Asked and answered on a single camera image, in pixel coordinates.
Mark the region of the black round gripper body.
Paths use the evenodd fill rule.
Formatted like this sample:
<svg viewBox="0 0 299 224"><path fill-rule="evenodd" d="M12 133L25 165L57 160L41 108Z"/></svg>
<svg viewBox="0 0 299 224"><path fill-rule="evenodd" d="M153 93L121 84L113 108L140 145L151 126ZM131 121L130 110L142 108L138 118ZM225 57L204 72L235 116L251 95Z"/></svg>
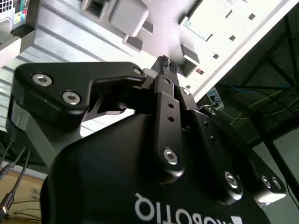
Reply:
<svg viewBox="0 0 299 224"><path fill-rule="evenodd" d="M44 224L266 224L248 191L218 193L199 138L182 133L185 172L162 183L152 161L151 119L133 115L63 149L42 186Z"/></svg>

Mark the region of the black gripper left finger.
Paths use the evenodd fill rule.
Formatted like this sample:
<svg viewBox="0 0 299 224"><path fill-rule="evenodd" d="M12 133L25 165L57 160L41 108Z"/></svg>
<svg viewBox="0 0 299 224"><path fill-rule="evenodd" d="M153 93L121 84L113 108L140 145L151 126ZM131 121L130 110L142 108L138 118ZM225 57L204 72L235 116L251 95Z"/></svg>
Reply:
<svg viewBox="0 0 299 224"><path fill-rule="evenodd" d="M128 169L174 182L185 170L178 87L165 56L149 70L131 62L23 64L7 130L51 171L73 178Z"/></svg>

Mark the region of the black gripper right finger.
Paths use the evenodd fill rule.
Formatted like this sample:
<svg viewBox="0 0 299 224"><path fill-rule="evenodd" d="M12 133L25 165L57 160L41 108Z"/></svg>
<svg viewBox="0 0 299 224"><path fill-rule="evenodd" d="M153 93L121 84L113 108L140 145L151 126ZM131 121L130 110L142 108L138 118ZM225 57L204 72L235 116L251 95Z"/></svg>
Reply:
<svg viewBox="0 0 299 224"><path fill-rule="evenodd" d="M233 204L245 192L261 204L286 196L286 187L270 167L230 127L210 105L198 107L192 94L179 86L177 64L170 63L170 75L176 95L191 133L200 140L204 169L208 172L208 190L217 200Z"/></svg>

